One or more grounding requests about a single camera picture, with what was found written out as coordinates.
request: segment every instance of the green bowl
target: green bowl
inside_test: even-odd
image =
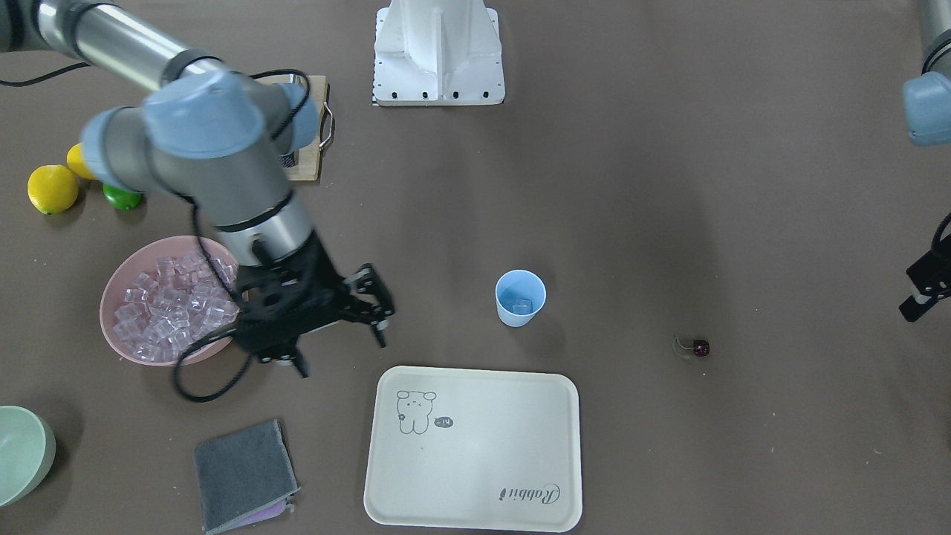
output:
[[[0,506],[43,481],[56,453],[49,424],[21,406],[0,406]]]

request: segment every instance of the bowl of ice cubes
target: bowl of ice cubes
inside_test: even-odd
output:
[[[99,325],[117,353],[147,366],[173,366],[192,342],[234,321],[238,306],[212,269],[233,285],[237,263],[218,242],[202,241],[214,267],[195,236],[172,236],[139,249],[112,274],[99,305]],[[229,341],[205,346],[183,364],[204,360]]]

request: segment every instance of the pink bowl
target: pink bowl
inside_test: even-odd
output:
[[[208,253],[210,253],[211,256],[217,256],[221,258],[223,262],[232,266],[237,265],[234,256],[232,256],[231,252],[223,245],[208,238],[202,238],[202,243],[204,243],[204,247],[208,249]],[[135,277],[138,276],[139,273],[143,271],[155,271],[155,262],[160,258],[166,256],[181,258],[196,248],[198,248],[198,244],[195,242],[195,236],[172,236],[170,238],[164,238],[135,251],[132,256],[126,258],[126,261],[112,274],[109,282],[106,283],[106,289],[103,290],[103,299],[99,303],[99,327],[102,328],[103,336],[106,337],[106,341],[109,342],[109,346],[112,347],[115,352],[134,363],[146,366],[174,366],[174,362],[149,363],[134,358],[128,349],[126,349],[126,345],[123,344],[122,341],[119,340],[119,337],[112,331],[112,328],[116,325],[115,311],[122,306],[126,288],[132,287],[132,281],[135,280]],[[203,361],[218,351],[221,351],[229,342],[231,342],[230,338],[224,338],[214,344],[209,344],[193,353],[185,359],[182,364],[192,364]]]

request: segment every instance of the lime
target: lime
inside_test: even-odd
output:
[[[42,166],[29,176],[27,195],[36,209],[51,215],[65,211],[76,202],[79,184],[65,166]]]
[[[77,143],[73,145],[72,149],[66,153],[66,165],[81,178],[96,180],[96,177],[93,176],[92,173],[89,172],[89,168],[86,167],[86,161],[83,160],[83,150],[80,148],[80,144]]]
[[[120,210],[131,210],[139,206],[139,203],[142,202],[142,193],[126,191],[121,188],[110,186],[109,184],[103,184],[103,194],[106,196],[106,200],[109,201],[113,208]]]

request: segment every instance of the green lime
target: green lime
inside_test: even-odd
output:
[[[139,203],[142,202],[142,193],[126,191],[110,186],[109,184],[103,184],[103,194],[113,208],[120,210],[131,210],[139,206]]]

